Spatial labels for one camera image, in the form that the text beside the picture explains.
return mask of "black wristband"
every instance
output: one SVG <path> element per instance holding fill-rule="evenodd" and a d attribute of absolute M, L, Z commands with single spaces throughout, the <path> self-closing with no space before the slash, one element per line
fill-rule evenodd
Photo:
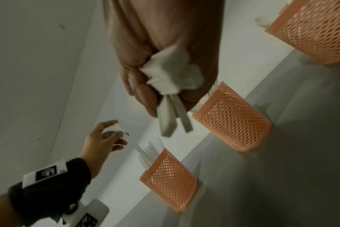
<path fill-rule="evenodd" d="M 25 189 L 22 188 L 22 183 L 10 187 L 10 201 L 14 210 L 23 218 L 26 227 L 47 217 L 58 222 L 64 211 L 80 200 L 90 184 L 90 170 L 81 158 L 68 161 L 67 170 L 67 173 Z"/>

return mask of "gray tabletop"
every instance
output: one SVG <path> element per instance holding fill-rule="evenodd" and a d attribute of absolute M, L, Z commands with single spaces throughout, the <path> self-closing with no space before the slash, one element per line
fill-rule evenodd
<path fill-rule="evenodd" d="M 239 153 L 213 134 L 182 163 L 198 191 L 177 213 L 149 193 L 117 227 L 340 226 L 340 64 L 293 51 L 246 100 L 274 124 Z"/>

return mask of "person's left hand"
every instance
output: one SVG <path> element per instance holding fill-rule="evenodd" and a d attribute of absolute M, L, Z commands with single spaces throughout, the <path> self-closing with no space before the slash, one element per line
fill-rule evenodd
<path fill-rule="evenodd" d="M 108 155 L 112 151 L 122 150 L 127 145 L 120 139 L 123 132 L 104 132 L 104 129 L 118 123 L 117 120 L 99 123 L 95 129 L 85 138 L 83 151 L 79 155 L 88 165 L 94 179 L 100 173 Z"/>

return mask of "orange mesh basket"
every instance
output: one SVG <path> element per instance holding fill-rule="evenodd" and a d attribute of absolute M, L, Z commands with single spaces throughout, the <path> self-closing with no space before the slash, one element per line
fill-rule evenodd
<path fill-rule="evenodd" d="M 197 179 L 166 148 L 139 179 L 177 212 L 190 204 Z"/>
<path fill-rule="evenodd" d="M 340 63 L 340 0 L 294 0 L 266 32 L 321 64 Z"/>
<path fill-rule="evenodd" d="M 192 118 L 236 151 L 259 146 L 272 128 L 264 115 L 224 82 Z"/>

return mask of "mesh cup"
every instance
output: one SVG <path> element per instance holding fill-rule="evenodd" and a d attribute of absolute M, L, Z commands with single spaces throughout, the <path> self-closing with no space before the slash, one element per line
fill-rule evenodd
<path fill-rule="evenodd" d="M 190 204 L 197 179 L 166 148 L 139 179 L 177 212 Z"/>
<path fill-rule="evenodd" d="M 321 64 L 340 63 L 340 0 L 294 0 L 266 32 Z"/>
<path fill-rule="evenodd" d="M 236 151 L 259 146 L 272 128 L 265 116 L 224 82 L 192 118 Z"/>

